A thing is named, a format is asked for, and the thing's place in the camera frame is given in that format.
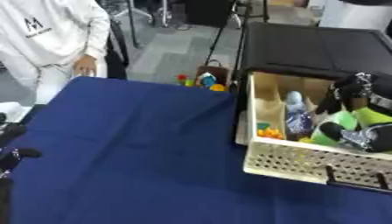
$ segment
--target black bag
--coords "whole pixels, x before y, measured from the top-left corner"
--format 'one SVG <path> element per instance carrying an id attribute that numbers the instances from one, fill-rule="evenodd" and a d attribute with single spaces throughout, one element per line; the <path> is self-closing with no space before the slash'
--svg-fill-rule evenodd
<path id="1" fill-rule="evenodd" d="M 108 78 L 127 80 L 126 68 L 130 63 L 128 56 L 128 49 L 125 43 L 125 37 L 120 24 L 114 20 L 110 23 L 113 38 L 118 44 L 122 57 L 116 52 L 112 39 L 108 39 L 108 54 L 105 57 L 106 63 L 108 64 Z"/>

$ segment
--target orange toy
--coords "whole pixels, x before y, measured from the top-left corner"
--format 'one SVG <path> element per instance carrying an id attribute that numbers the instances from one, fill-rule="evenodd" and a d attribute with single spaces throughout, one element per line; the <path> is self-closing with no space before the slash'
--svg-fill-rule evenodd
<path id="1" fill-rule="evenodd" d="M 283 135 L 278 129 L 259 129 L 257 131 L 259 137 L 269 137 L 275 139 L 283 139 Z"/>
<path id="2" fill-rule="evenodd" d="M 225 86 L 223 86 L 221 84 L 215 84 L 215 85 L 210 87 L 210 90 L 223 92 L 223 91 L 226 91 L 226 88 L 225 88 Z"/>

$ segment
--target white cabinet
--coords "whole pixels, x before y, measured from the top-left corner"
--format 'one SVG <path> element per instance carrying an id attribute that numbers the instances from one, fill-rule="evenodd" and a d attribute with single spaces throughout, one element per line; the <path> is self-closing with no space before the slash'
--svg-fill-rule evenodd
<path id="1" fill-rule="evenodd" d="M 365 6 L 340 0 L 325 2 L 320 26 L 385 31 L 392 19 L 392 6 Z"/>

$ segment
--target black bin lid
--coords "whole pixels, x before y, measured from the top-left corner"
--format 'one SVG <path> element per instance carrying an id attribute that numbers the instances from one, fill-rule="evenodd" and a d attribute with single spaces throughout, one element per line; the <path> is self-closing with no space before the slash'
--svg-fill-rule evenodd
<path id="1" fill-rule="evenodd" d="M 379 31 L 252 23 L 242 68 L 336 80 L 366 72 L 392 75 L 392 45 Z"/>

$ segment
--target colorful toy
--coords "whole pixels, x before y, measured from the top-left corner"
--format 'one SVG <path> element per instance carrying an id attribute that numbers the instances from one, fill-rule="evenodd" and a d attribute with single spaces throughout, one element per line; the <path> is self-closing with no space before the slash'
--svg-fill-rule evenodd
<path id="1" fill-rule="evenodd" d="M 267 122 L 258 122 L 257 123 L 257 129 L 258 130 L 266 130 L 267 128 L 269 128 L 271 125 Z"/>
<path id="2" fill-rule="evenodd" d="M 275 139 L 283 139 L 283 135 L 278 129 L 259 129 L 257 131 L 257 135 L 259 137 L 269 137 L 269 138 L 275 138 Z"/>
<path id="3" fill-rule="evenodd" d="M 185 86 L 188 88 L 191 88 L 194 86 L 194 81 L 193 80 L 186 80 L 185 81 Z"/>
<path id="4" fill-rule="evenodd" d="M 313 143 L 312 139 L 307 136 L 299 139 L 299 142 L 304 143 L 304 144 L 312 144 Z"/>
<path id="5" fill-rule="evenodd" d="M 226 91 L 226 88 L 221 84 L 215 84 L 210 87 L 210 90 L 217 91 L 217 92 L 224 92 Z"/>
<path id="6" fill-rule="evenodd" d="M 198 80 L 200 84 L 205 88 L 210 88 L 211 86 L 216 84 L 216 78 L 210 73 L 203 73 L 199 76 Z"/>
<path id="7" fill-rule="evenodd" d="M 187 76 L 186 74 L 179 74 L 177 75 L 177 82 L 178 84 L 180 84 L 181 86 L 184 86 L 186 84 L 186 80 L 187 80 Z"/>

